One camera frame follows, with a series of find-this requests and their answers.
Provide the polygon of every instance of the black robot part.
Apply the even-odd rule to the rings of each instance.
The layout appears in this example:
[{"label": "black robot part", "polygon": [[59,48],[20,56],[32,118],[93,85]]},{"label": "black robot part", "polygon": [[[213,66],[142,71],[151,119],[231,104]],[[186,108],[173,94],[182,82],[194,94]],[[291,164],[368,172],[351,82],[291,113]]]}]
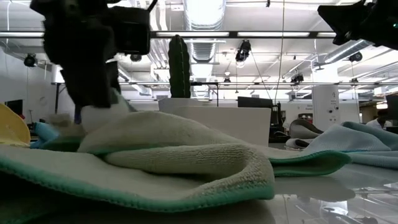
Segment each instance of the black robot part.
[{"label": "black robot part", "polygon": [[111,106],[116,63],[106,63],[116,53],[145,55],[150,50],[148,9],[114,6],[107,0],[32,0],[30,8],[45,17],[44,50],[60,65],[65,85],[78,106]]}]

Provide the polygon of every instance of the air duct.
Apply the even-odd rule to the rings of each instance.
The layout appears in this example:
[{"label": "air duct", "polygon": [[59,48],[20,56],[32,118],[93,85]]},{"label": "air duct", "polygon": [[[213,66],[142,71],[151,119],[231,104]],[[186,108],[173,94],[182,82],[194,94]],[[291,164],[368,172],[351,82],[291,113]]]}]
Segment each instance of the air duct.
[{"label": "air duct", "polygon": [[[223,25],[226,0],[184,0],[185,30],[220,30]],[[216,44],[191,44],[191,56],[196,62],[210,62]]]},{"label": "air duct", "polygon": [[372,46],[374,43],[366,41],[366,40],[358,40],[358,41],[349,41],[339,47],[337,50],[328,53],[323,61],[325,63],[335,63],[344,58],[348,58],[349,56],[359,52],[360,50],[365,49],[366,47]]},{"label": "air duct", "polygon": [[[226,0],[183,0],[185,30],[211,31],[221,30],[224,21]],[[198,63],[209,63],[215,61],[215,43],[192,43],[190,44],[192,59]],[[192,65],[191,72],[195,81],[209,79],[213,66],[211,64]],[[207,97],[208,87],[193,87],[193,94],[197,97]]]}]

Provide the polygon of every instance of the folded towel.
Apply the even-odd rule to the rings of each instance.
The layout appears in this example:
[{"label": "folded towel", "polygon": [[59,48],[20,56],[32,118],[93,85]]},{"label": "folded towel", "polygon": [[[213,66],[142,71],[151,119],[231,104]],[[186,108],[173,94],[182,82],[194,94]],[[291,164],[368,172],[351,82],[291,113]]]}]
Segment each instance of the folded towel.
[{"label": "folded towel", "polygon": [[[79,139],[66,139],[73,141],[78,146]],[[69,195],[155,212],[272,199],[275,176],[326,175],[349,162],[336,151],[251,145],[195,121],[149,111],[89,133],[77,152],[0,147],[0,170],[7,174]]]},{"label": "folded towel", "polygon": [[398,169],[398,135],[363,124],[333,125],[315,138],[305,152],[347,152],[354,163]]}]

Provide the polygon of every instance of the reflective tabletop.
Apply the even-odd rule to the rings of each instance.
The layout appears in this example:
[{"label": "reflective tabletop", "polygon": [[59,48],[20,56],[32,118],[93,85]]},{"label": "reflective tabletop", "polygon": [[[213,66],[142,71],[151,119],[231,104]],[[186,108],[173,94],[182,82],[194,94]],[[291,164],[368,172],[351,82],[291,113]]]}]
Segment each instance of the reflective tabletop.
[{"label": "reflective tabletop", "polygon": [[185,213],[110,206],[63,212],[31,223],[398,223],[398,171],[350,164],[324,177],[277,178],[273,200]]}]

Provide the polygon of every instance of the desk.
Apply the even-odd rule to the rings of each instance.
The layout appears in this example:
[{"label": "desk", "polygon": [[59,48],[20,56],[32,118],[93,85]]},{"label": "desk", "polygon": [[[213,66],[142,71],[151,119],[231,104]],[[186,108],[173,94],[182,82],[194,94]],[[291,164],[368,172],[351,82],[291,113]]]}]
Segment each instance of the desk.
[{"label": "desk", "polygon": [[398,223],[398,171],[350,164],[325,177],[277,178],[273,200],[185,213],[151,213],[109,206],[64,212],[34,224],[360,224]]}]

